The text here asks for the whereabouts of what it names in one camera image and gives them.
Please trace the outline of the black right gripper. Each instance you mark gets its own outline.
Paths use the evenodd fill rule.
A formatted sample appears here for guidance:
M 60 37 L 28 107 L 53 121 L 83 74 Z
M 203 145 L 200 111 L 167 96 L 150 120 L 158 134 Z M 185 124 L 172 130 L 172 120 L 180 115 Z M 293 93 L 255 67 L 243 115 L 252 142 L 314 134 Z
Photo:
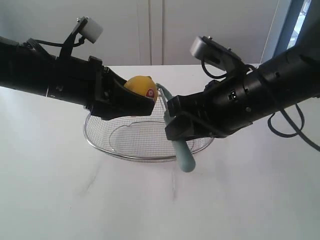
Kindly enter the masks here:
M 277 80 L 278 69 L 262 64 L 250 73 L 211 81 L 201 92 L 174 96 L 167 101 L 169 115 L 176 117 L 165 127 L 167 139 L 225 138 L 276 112 Z

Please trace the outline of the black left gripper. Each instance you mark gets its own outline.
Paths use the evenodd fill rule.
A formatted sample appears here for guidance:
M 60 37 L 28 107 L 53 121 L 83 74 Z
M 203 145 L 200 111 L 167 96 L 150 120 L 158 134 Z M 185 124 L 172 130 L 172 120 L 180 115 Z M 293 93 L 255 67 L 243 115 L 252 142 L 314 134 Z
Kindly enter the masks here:
M 106 121 L 151 115 L 154 101 L 126 89 L 126 82 L 96 57 L 59 57 L 46 96 L 82 105 L 92 116 Z

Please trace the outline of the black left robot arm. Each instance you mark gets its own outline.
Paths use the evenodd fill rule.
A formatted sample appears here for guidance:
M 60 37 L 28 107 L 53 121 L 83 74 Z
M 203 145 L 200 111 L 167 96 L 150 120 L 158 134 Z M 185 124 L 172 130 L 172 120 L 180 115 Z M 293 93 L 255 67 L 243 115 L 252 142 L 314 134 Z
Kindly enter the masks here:
M 155 102 L 126 89 L 125 83 L 96 57 L 60 59 L 29 43 L 0 39 L 2 87 L 82 105 L 106 121 L 151 115 Z

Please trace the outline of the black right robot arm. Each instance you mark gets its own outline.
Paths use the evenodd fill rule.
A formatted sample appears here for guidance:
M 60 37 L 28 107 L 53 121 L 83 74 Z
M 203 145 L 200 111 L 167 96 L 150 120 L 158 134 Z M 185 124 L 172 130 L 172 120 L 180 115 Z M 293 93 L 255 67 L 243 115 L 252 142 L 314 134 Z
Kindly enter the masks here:
M 212 80 L 202 92 L 168 101 L 171 141 L 225 138 L 279 110 L 320 94 L 320 50 L 294 46 L 248 74 Z

